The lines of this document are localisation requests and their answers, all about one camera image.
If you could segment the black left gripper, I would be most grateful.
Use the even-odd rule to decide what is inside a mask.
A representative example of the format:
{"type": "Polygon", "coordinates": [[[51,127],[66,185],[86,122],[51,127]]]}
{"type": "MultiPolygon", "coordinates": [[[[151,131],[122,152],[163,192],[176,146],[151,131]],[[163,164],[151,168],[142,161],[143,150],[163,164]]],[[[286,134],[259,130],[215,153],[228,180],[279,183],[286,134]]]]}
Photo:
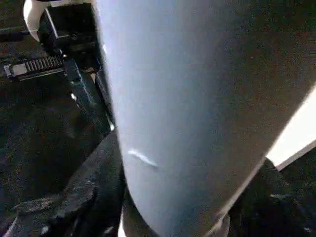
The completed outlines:
{"type": "Polygon", "coordinates": [[[25,30],[4,30],[4,42],[30,35],[45,51],[45,57],[20,59],[3,66],[8,80],[28,80],[64,73],[72,59],[79,70],[96,73],[107,114],[114,123],[106,77],[99,71],[97,30],[91,3],[26,3],[23,5],[25,30]]]}

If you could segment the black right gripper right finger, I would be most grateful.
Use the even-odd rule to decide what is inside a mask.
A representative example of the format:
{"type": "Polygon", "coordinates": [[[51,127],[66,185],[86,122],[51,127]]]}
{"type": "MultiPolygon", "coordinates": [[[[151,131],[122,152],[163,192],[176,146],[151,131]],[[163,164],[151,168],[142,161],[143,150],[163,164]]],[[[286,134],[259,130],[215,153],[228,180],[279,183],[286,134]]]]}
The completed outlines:
{"type": "Polygon", "coordinates": [[[314,237],[316,216],[270,160],[229,211],[230,237],[314,237]]]}

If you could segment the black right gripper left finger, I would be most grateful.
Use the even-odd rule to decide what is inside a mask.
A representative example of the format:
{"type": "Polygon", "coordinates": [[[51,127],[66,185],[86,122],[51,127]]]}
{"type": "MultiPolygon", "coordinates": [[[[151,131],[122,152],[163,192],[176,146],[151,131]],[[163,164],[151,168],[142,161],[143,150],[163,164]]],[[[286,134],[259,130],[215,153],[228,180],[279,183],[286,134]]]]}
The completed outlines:
{"type": "Polygon", "coordinates": [[[56,195],[22,202],[0,224],[2,237],[117,237],[125,180],[109,133],[56,195]]]}

